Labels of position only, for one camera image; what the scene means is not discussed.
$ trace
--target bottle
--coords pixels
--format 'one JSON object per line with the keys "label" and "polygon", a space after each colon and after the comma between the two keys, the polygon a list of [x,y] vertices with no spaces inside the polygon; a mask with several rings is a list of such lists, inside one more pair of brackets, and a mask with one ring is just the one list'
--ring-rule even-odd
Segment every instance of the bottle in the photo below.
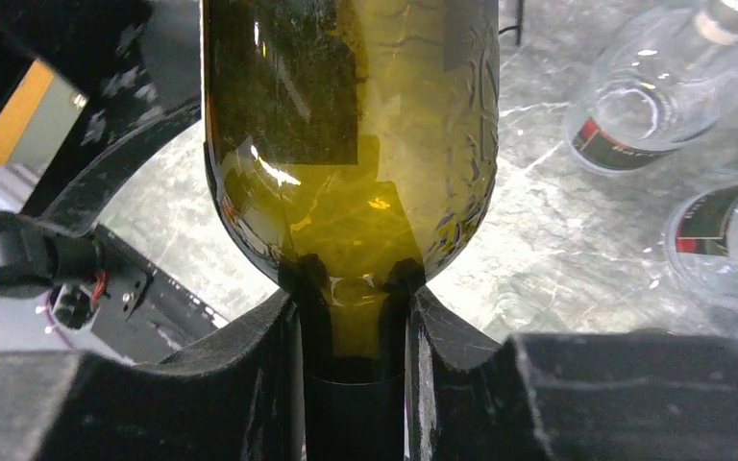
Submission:
{"label": "bottle", "polygon": [[738,300],[738,183],[684,204],[669,225],[666,248],[673,270],[693,291]]}
{"label": "bottle", "polygon": [[601,174],[642,168],[738,107],[738,0],[658,7],[599,54],[565,114],[576,157]]}
{"label": "bottle", "polygon": [[[311,411],[310,396],[333,383],[403,382],[409,298],[468,244],[487,210],[497,7],[202,2],[209,185],[232,240],[298,305],[309,459],[354,435],[335,427],[334,413],[330,433],[311,433],[321,411],[352,410],[342,400]],[[401,405],[400,420],[390,428],[357,413],[343,425],[400,440],[332,459],[402,449],[396,389],[387,406]],[[403,456],[388,452],[378,459]]]}

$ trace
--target tabletop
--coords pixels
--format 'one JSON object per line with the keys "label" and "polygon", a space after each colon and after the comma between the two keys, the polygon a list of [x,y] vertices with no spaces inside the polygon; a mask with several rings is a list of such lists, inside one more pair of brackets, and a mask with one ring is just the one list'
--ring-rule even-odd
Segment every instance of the tabletop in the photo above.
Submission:
{"label": "tabletop", "polygon": [[[487,217],[430,289],[492,338],[516,330],[738,337],[738,303],[696,296],[673,274],[673,212],[736,178],[738,112],[702,142],[620,179],[584,169],[561,121],[610,34],[649,0],[527,0],[524,42],[500,37],[498,173]],[[501,2],[501,26],[514,4]],[[149,160],[100,221],[233,320],[276,286],[234,245],[206,183],[196,125]]]}

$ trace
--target wine bottle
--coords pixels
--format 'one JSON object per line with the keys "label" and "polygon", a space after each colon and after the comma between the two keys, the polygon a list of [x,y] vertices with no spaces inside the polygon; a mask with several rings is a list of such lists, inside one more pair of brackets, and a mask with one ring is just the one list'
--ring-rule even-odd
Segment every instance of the wine bottle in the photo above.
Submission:
{"label": "wine bottle", "polygon": [[[210,188],[298,305],[307,406],[321,382],[402,383],[409,298],[468,244],[494,184],[497,3],[202,5]],[[392,399],[402,441],[402,387]]]}

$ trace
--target marble table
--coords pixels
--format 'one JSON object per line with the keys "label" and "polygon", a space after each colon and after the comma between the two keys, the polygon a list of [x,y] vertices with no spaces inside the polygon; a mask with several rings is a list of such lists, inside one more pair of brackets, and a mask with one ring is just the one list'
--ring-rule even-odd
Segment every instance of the marble table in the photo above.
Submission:
{"label": "marble table", "polygon": [[[570,154],[561,120],[609,35],[649,0],[527,0],[521,47],[502,36],[499,171],[487,218],[430,288],[503,341],[514,330],[738,337],[738,303],[702,301],[673,275],[663,231],[678,204],[737,171],[738,114],[687,151],[621,177]],[[501,25],[513,4],[501,3]],[[100,220],[232,320],[276,286],[235,247],[207,191],[194,126],[123,187]]]}

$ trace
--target clear bottle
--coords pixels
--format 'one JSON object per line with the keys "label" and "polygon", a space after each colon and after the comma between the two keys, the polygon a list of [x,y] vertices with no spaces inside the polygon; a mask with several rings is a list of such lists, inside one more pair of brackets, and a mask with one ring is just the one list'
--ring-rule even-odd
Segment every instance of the clear bottle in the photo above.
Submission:
{"label": "clear bottle", "polygon": [[693,291],[738,300],[738,183],[684,204],[669,225],[666,248]]}
{"label": "clear bottle", "polygon": [[659,7],[599,54],[564,119],[584,163],[604,174],[646,166],[738,107],[738,0]]}

